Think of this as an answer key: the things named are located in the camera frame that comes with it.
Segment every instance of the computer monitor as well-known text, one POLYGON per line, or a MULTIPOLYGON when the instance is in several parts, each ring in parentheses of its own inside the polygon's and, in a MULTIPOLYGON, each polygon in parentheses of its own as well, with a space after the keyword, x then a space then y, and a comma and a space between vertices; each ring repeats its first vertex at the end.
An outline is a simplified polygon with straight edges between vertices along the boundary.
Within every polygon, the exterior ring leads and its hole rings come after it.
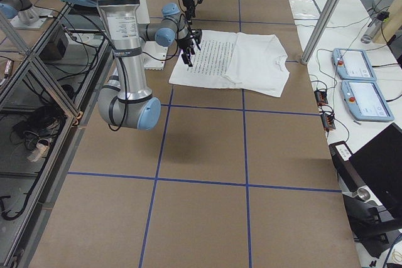
POLYGON ((349 161, 394 218, 402 218, 402 130, 390 124, 349 161))

